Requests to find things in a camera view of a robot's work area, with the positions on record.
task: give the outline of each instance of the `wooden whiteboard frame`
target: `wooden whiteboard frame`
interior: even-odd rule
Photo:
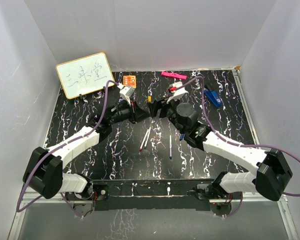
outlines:
[[[89,56],[80,57],[80,58],[77,58],[77,59],[74,59],[74,60],[71,60],[71,61],[66,61],[66,62],[63,62],[63,63],[59,63],[59,64],[57,64],[57,65],[55,66],[55,70],[56,70],[56,73],[58,74],[58,77],[59,77],[59,80],[60,80],[62,89],[63,89],[64,94],[65,94],[65,97],[66,97],[67,99],[75,99],[75,98],[79,97],[80,95],[74,96],[74,97],[71,97],[71,98],[69,98],[69,97],[67,96],[67,93],[66,93],[66,91],[65,91],[64,84],[63,84],[63,82],[62,82],[62,80],[61,80],[61,77],[60,77],[60,75],[59,75],[59,72],[58,72],[58,66],[59,66],[59,65],[63,65],[63,64],[67,64],[67,63],[71,63],[71,62],[74,62],[74,61],[77,61],[77,60],[80,60],[80,59],[89,58],[89,57],[91,57],[91,56],[98,55],[98,54],[104,54],[106,63],[108,64],[108,67],[109,67],[110,72],[111,72],[112,79],[113,79],[114,82],[116,81],[115,78],[114,78],[114,75],[112,74],[112,71],[111,71],[111,68],[110,68],[110,65],[109,65],[107,56],[106,56],[106,54],[105,54],[103,51],[98,52],[98,53],[95,53],[95,54],[91,54],[91,55],[89,55]],[[109,87],[113,87],[114,85],[115,85],[114,83],[110,83],[110,84],[109,84]],[[94,93],[94,92],[100,91],[100,90],[102,90],[102,89],[103,89],[103,87],[102,87],[102,88],[99,88],[99,89],[96,89],[96,90],[94,90],[94,91],[87,92],[87,93],[85,93],[85,94],[83,94],[83,95],[87,95],[87,94],[90,94],[90,93]]]

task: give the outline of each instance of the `pink object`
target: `pink object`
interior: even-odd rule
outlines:
[[[175,79],[182,79],[182,80],[187,79],[186,75],[180,75],[180,74],[177,74],[177,73],[166,72],[166,71],[162,71],[161,76],[175,78]]]

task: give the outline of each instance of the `small whiteboard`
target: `small whiteboard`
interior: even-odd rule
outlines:
[[[108,80],[115,81],[104,52],[60,63],[55,69],[67,99],[101,90]]]

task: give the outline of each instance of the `gray floor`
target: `gray floor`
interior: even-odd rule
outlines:
[[[277,202],[243,202],[222,220],[191,209],[111,210],[74,217],[65,203],[35,203],[26,211],[19,240],[287,240]]]

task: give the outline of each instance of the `blue object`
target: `blue object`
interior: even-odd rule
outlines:
[[[209,100],[215,105],[217,108],[221,106],[222,101],[217,92],[213,89],[210,83],[204,85],[203,92],[209,98]]]

